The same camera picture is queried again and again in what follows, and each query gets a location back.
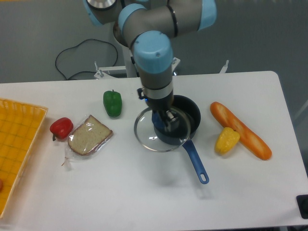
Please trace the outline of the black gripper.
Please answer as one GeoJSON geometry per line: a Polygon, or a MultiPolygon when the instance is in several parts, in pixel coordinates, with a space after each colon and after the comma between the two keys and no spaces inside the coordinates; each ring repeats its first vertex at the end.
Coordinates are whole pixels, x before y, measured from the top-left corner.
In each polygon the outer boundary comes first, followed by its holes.
{"type": "Polygon", "coordinates": [[[153,111],[158,111],[156,126],[158,128],[166,128],[167,132],[174,132],[179,127],[179,118],[177,113],[170,110],[173,101],[173,94],[169,94],[161,99],[152,99],[149,97],[145,99],[148,107],[150,107],[153,111]]]}

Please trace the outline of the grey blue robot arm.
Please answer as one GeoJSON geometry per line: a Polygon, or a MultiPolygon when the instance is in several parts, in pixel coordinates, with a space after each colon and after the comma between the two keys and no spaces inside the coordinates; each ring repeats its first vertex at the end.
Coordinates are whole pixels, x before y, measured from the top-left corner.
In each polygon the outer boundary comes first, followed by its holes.
{"type": "Polygon", "coordinates": [[[168,0],[151,8],[149,0],[85,0],[94,24],[115,22],[120,38],[131,50],[147,105],[168,126],[173,103],[170,39],[212,26],[217,18],[214,0],[168,0]]]}

